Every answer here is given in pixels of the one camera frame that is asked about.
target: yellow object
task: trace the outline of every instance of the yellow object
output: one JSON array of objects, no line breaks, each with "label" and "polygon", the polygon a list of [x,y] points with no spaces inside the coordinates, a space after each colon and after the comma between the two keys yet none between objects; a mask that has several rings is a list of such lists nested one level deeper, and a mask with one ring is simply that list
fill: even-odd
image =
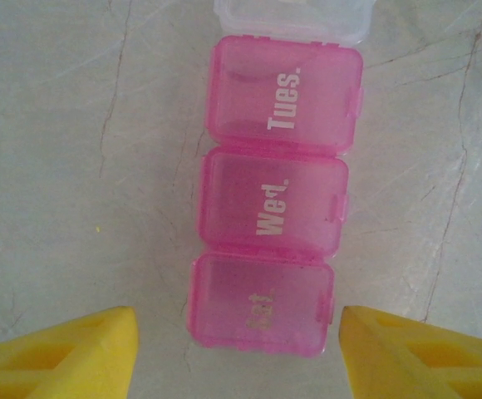
[{"label": "yellow object", "polygon": [[482,339],[348,307],[339,340],[356,399],[482,399]]},{"label": "yellow object", "polygon": [[137,349],[124,307],[0,343],[0,399],[126,398]]}]

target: pink pill organizer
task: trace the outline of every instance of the pink pill organizer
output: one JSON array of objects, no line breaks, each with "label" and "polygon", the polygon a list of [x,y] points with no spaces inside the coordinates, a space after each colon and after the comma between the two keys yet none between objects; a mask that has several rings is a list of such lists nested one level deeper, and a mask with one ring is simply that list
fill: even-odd
[{"label": "pink pill organizer", "polygon": [[372,0],[215,0],[187,326],[205,347],[316,356],[333,315]]}]

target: pill box compartment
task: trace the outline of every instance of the pill box compartment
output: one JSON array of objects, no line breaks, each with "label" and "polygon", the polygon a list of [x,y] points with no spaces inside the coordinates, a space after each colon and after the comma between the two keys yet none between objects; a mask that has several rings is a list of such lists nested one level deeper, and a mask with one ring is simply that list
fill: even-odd
[{"label": "pill box compartment", "polygon": [[333,313],[326,264],[205,254],[193,264],[188,329],[205,347],[320,354]]},{"label": "pill box compartment", "polygon": [[350,48],[225,37],[212,51],[206,126],[222,144],[339,155],[362,107]]},{"label": "pill box compartment", "polygon": [[341,160],[218,147],[204,157],[198,231],[212,249],[322,259],[347,215]]}]

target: white marble surface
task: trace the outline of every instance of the white marble surface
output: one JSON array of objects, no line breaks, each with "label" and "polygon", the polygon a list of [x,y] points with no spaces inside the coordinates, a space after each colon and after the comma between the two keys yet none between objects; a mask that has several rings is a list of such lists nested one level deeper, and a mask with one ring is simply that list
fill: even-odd
[{"label": "white marble surface", "polygon": [[482,0],[379,0],[324,355],[184,327],[211,0],[0,1],[0,340],[137,309],[130,399],[350,397],[345,304],[482,337]]}]

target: crack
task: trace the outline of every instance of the crack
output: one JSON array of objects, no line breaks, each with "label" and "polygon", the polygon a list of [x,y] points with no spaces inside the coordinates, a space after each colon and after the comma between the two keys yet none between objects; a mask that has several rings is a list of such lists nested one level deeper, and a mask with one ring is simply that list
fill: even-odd
[{"label": "crack", "polygon": [[406,83],[401,83],[400,85],[397,85],[395,88],[397,87],[401,87],[401,86],[408,86],[408,85],[412,85],[414,83],[418,83],[418,82],[425,82],[425,81],[434,81],[435,79],[440,79],[444,76],[448,76],[448,75],[451,75],[453,73],[456,73],[458,71],[462,71],[463,69],[465,69],[465,66],[462,66],[461,68],[457,68],[453,71],[448,71],[448,72],[445,72],[445,73],[442,73],[440,75],[437,75],[437,76],[433,76],[433,77],[429,77],[427,79],[417,79],[415,81],[407,81]]},{"label": "crack", "polygon": [[165,281],[165,277],[164,277],[164,273],[161,271],[161,267],[157,267],[156,270],[158,270],[158,275],[160,276],[160,280],[161,282],[166,286],[166,287],[169,287],[169,285],[167,284],[167,282]]},{"label": "crack", "polygon": [[183,155],[184,155],[184,150],[185,150],[185,143],[188,141],[188,129],[185,130],[184,133],[184,142],[182,143],[182,148],[180,148],[180,156],[178,159],[178,163],[176,164],[175,168],[175,176],[173,176],[173,187],[175,187],[175,181],[176,181],[176,176],[178,174],[178,169],[180,167],[180,164],[182,163]]},{"label": "crack", "polygon": [[160,315],[157,315],[159,316],[163,321],[165,321],[167,324],[169,324],[171,327],[174,327],[176,329],[180,329],[180,325],[179,324],[176,324],[176,323],[173,323],[171,322],[168,318],[164,317],[164,316],[160,316]]},{"label": "crack", "polygon": [[45,79],[41,79],[39,81],[30,81],[30,82],[28,82],[28,84],[31,84],[34,87],[36,87],[36,86],[42,85],[44,83],[48,83],[49,81],[55,81],[56,79],[60,79],[61,77],[67,75],[68,73],[74,72],[75,70],[77,70],[79,68],[85,67],[86,65],[89,65],[92,62],[98,60],[99,58],[105,56],[106,54],[110,53],[112,50],[116,49],[120,44],[121,44],[121,40],[118,40],[118,41],[112,43],[110,46],[108,46],[102,52],[93,56],[92,58],[89,58],[89,59],[87,59],[83,62],[80,62],[80,63],[76,64],[76,65],[70,66],[69,68],[67,68],[63,71],[58,72],[55,76],[51,76],[51,77],[48,77],[48,78],[45,78]]},{"label": "crack", "polygon": [[188,342],[187,346],[184,349],[184,355],[182,356],[185,362],[185,366],[188,368],[188,372],[191,373],[191,365],[189,364],[188,360],[188,353],[189,353],[189,348],[190,348],[190,342]]},{"label": "crack", "polygon": [[200,150],[200,142],[202,141],[202,138],[204,137],[204,133],[206,132],[206,129],[203,129],[202,132],[200,133],[199,141],[197,141],[197,148],[194,150],[194,157],[196,158],[197,155],[199,154]]},{"label": "crack", "polygon": [[474,60],[474,56],[475,56],[475,53],[477,51],[477,48],[480,44],[481,37],[482,37],[482,14],[481,14],[480,29],[475,34],[474,43],[472,44],[472,50],[470,51],[470,59],[468,60],[468,64],[465,67],[465,77],[463,78],[463,87],[460,91],[459,103],[458,103],[458,108],[457,108],[457,117],[458,117],[458,121],[459,121],[460,146],[461,146],[461,149],[462,149],[462,156],[461,156],[461,162],[460,162],[460,168],[459,168],[460,174],[459,174],[459,179],[457,181],[457,185],[455,186],[453,199],[451,201],[450,213],[448,214],[448,220],[446,222],[444,232],[442,233],[442,238],[440,240],[439,249],[437,250],[437,253],[439,254],[439,268],[437,270],[435,280],[433,281],[433,285],[431,287],[430,297],[428,299],[427,307],[425,309],[425,316],[421,320],[423,323],[427,323],[427,319],[430,316],[431,304],[433,302],[433,297],[435,296],[435,291],[436,291],[436,288],[437,288],[437,283],[439,281],[440,271],[442,270],[442,258],[443,258],[443,255],[444,255],[444,245],[445,245],[445,241],[446,241],[446,236],[448,235],[448,231],[450,230],[451,220],[452,220],[453,215],[454,215],[454,210],[455,210],[455,206],[457,204],[457,199],[459,197],[460,188],[463,184],[463,179],[465,177],[466,165],[467,165],[467,161],[468,161],[468,149],[466,148],[465,136],[464,136],[464,133],[463,133],[463,122],[462,122],[462,118],[461,118],[462,106],[463,106],[463,100],[465,98],[465,93],[466,93],[466,82],[468,80],[468,73],[470,71],[470,67],[472,66],[472,61]]},{"label": "crack", "polygon": [[431,194],[431,193],[433,192],[433,190],[436,189],[436,188],[437,188],[437,185],[434,185],[433,187],[431,187],[431,189],[430,189],[427,193],[425,193],[425,195],[421,198],[421,202],[422,202],[423,200],[425,200],[425,199],[427,198],[427,196],[428,196],[429,194]]},{"label": "crack", "polygon": [[417,292],[417,289],[414,289],[414,288],[411,286],[411,284],[409,283],[409,281],[407,281],[407,278],[405,278],[405,277],[402,276],[402,277],[401,277],[401,281],[403,281],[403,282],[406,284],[406,286],[407,286],[413,293],[416,293],[416,292]]},{"label": "crack", "polygon": [[[474,55],[475,55],[475,54],[478,54],[478,53],[480,53],[480,52],[482,52],[482,49],[476,50],[476,51],[474,52]],[[461,54],[460,56],[449,57],[449,58],[440,58],[440,59],[438,59],[438,60],[428,61],[426,64],[443,62],[443,61],[458,60],[458,59],[460,59],[460,58],[467,57],[467,56],[471,56],[471,55],[472,55],[472,52],[467,52],[466,54]]]},{"label": "crack", "polygon": [[374,233],[386,233],[386,232],[389,232],[389,231],[397,231],[399,229],[400,229],[399,227],[393,227],[392,229],[363,231],[362,233],[354,234],[352,237],[359,237],[360,235],[368,235],[368,234],[374,234]]},{"label": "crack", "polygon": [[462,17],[464,17],[468,13],[468,11],[474,8],[478,2],[480,2],[480,0],[475,0],[468,8],[466,8],[461,14],[459,14],[459,16],[456,19],[454,19],[453,22],[450,25],[448,25],[442,32],[443,33],[448,32],[458,21],[461,20]]},{"label": "crack", "polygon": [[114,113],[114,108],[116,107],[117,90],[119,89],[119,76],[121,73],[121,63],[123,62],[123,52],[125,51],[126,39],[128,37],[128,32],[129,32],[128,21],[130,20],[130,13],[132,11],[133,1],[134,0],[130,0],[128,3],[128,13],[126,14],[126,20],[125,20],[125,32],[123,33],[123,41],[121,43],[121,49],[119,51],[119,59],[117,61],[116,83],[114,85],[114,93],[112,95],[110,106],[108,106],[108,111],[106,112],[106,116],[105,116],[104,122],[102,123],[102,128],[101,128],[101,142],[99,144],[99,150],[101,151],[101,166],[99,167],[99,179],[102,177],[102,170],[104,168],[105,160],[106,160],[106,157],[102,150],[102,145],[105,139],[106,127],[108,126],[108,123],[111,120],[111,116]]},{"label": "crack", "polygon": [[166,2],[166,3],[164,3],[164,4],[162,4],[161,6],[159,6],[158,8],[156,8],[153,12],[151,12],[149,15],[147,15],[147,16],[145,17],[145,19],[143,20],[143,22],[142,22],[140,25],[134,27],[134,28],[132,29],[132,31],[134,31],[134,30],[136,30],[136,29],[140,29],[141,27],[145,26],[155,15],[157,15],[158,13],[162,12],[163,10],[165,10],[166,8],[172,6],[172,5],[175,4],[175,3],[177,3],[177,0],[171,0],[171,1],[168,1],[168,2]]},{"label": "crack", "polygon": [[186,297],[185,297],[185,302],[184,302],[184,304],[182,305],[182,308],[180,309],[180,316],[182,316],[182,313],[184,313],[184,309],[185,309],[185,307],[187,306],[187,304],[188,304],[188,297],[187,297],[187,295],[186,295]]},{"label": "crack", "polygon": [[21,320],[21,318],[23,317],[23,315],[25,314],[27,310],[23,310],[21,313],[19,313],[19,315],[16,317],[16,319],[14,320],[14,323],[12,323],[10,325],[10,327],[7,329],[8,331],[12,331],[14,329],[14,327],[16,327],[16,324],[19,323],[19,321]]},{"label": "crack", "polygon": [[159,208],[155,208],[155,211],[158,212],[166,221],[167,223],[169,223],[169,225],[171,226],[171,228],[173,229],[173,231],[175,233],[178,233],[177,230],[176,230],[176,227],[175,227],[175,224],[171,221],[171,219],[169,219],[169,217],[165,214],[165,212]]},{"label": "crack", "polygon": [[382,67],[386,64],[390,64],[394,61],[399,61],[401,60],[402,58],[405,58],[405,57],[409,57],[409,56],[414,56],[415,54],[418,54],[420,52],[423,52],[428,46],[431,46],[432,44],[436,44],[436,43],[429,43],[429,44],[425,44],[424,46],[421,46],[421,47],[418,47],[417,49],[415,50],[412,50],[410,52],[407,52],[406,54],[403,54],[401,56],[398,56],[398,57],[394,57],[390,60],[386,60],[386,61],[383,61],[383,62],[378,62],[377,64],[372,64],[372,65],[369,65],[365,68],[365,70],[368,70],[368,69],[372,69],[372,68],[378,68],[378,67]]}]

